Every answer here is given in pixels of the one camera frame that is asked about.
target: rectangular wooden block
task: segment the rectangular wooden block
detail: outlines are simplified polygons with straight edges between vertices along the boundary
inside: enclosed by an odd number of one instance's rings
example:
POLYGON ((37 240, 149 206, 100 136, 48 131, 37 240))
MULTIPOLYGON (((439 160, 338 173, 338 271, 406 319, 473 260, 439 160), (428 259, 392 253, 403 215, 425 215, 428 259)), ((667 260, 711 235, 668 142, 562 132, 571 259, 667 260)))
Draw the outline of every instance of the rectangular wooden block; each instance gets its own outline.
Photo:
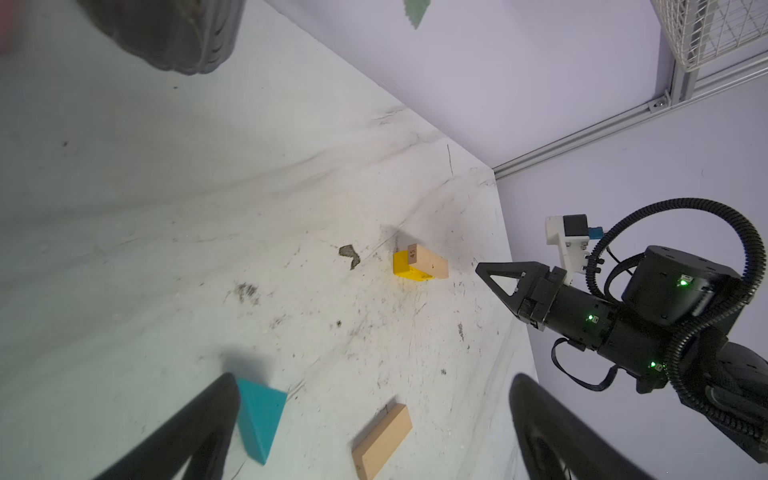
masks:
POLYGON ((413 428, 408 407, 399 403, 352 451, 360 480, 372 480, 413 428))
POLYGON ((435 278, 448 278, 448 261, 423 245, 414 243, 408 247, 408 263, 435 278))

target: white wire mesh basket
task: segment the white wire mesh basket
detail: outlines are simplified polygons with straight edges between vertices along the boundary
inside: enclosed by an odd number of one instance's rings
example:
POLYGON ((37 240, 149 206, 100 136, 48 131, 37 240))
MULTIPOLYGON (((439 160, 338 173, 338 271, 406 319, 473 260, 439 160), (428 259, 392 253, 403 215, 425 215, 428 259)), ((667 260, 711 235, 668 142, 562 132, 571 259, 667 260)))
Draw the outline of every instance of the white wire mesh basket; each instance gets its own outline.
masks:
POLYGON ((652 0, 686 71, 768 34, 768 0, 652 0))

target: teal block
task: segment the teal block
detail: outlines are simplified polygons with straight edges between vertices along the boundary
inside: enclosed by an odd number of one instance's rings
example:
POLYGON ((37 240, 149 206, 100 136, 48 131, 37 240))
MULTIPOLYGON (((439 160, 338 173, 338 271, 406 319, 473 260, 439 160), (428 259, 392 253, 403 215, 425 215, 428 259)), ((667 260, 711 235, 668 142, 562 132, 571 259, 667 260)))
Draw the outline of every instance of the teal block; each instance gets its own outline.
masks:
POLYGON ((237 426, 245 451, 261 465, 266 465, 288 394, 243 379, 237 379, 237 388, 240 390, 237 426))

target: white wall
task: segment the white wall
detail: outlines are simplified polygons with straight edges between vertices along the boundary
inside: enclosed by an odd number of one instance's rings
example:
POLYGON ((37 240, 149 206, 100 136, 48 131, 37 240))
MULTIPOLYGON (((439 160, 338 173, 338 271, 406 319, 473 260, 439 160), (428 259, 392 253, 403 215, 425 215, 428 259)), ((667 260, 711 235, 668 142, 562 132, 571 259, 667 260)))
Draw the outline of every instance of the white wall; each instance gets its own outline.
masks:
POLYGON ((267 1, 492 167, 667 86, 648 0, 267 1))
MULTIPOLYGON (((768 240, 766 126, 768 76, 500 180, 512 258, 558 264, 556 247, 545 244, 548 215, 587 214, 591 226, 607 229, 639 207, 673 197, 728 204, 768 240)), ((612 250, 629 257, 649 244, 743 269, 736 234, 702 212, 667 212, 643 220, 619 236, 612 250)), ((608 259, 605 266, 612 264, 608 259)), ((577 276, 574 285, 586 289, 583 279, 577 276)), ((614 294, 624 284, 615 283, 614 294)), ((764 358, 766 310, 768 286, 758 291, 730 335, 764 358)), ((559 335, 533 329, 529 334, 541 384, 655 477, 768 477, 768 466, 756 464, 703 416, 682 406, 670 386, 640 396, 633 379, 620 372, 609 390, 587 391, 551 364, 550 348, 559 335)), ((559 350, 561 363, 588 382, 602 380, 611 365, 595 353, 568 346, 559 350)))

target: yellow block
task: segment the yellow block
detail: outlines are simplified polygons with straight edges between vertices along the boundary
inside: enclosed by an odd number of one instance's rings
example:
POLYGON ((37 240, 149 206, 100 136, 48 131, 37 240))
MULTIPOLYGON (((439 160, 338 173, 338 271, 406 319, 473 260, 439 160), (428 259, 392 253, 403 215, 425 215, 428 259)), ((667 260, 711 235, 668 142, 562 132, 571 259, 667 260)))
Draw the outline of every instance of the yellow block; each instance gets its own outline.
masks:
POLYGON ((401 276, 403 278, 408 278, 411 280, 416 280, 417 282, 422 282, 424 280, 435 278, 432 275, 428 273, 424 273, 421 270, 417 270, 408 264, 408 250, 403 250, 402 252, 395 253, 394 271, 395 271, 395 275, 397 276, 401 276))

